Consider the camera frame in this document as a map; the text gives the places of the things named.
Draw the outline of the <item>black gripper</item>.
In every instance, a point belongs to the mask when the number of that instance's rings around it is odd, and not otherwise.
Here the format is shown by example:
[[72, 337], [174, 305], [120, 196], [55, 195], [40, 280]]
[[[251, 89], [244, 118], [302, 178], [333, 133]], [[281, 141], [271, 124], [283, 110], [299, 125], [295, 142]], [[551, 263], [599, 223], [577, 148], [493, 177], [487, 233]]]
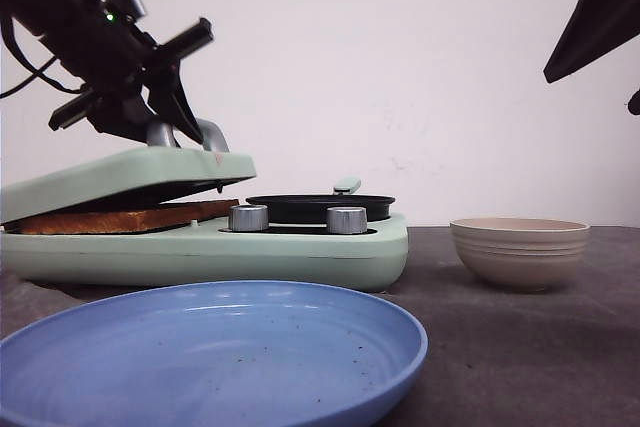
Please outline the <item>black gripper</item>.
[[154, 120], [198, 144], [203, 134], [180, 79], [180, 62], [214, 39], [200, 18], [159, 44], [137, 22], [141, 0], [50, 0], [47, 47], [88, 87], [78, 108], [99, 133], [146, 143]]

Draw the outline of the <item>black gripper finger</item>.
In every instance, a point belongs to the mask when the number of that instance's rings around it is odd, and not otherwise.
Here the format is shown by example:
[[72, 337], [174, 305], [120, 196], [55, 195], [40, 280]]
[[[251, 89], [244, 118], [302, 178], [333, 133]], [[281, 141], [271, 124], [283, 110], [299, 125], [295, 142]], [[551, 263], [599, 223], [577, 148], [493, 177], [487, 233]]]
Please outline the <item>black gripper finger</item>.
[[578, 0], [543, 74], [558, 81], [639, 35], [639, 0]]

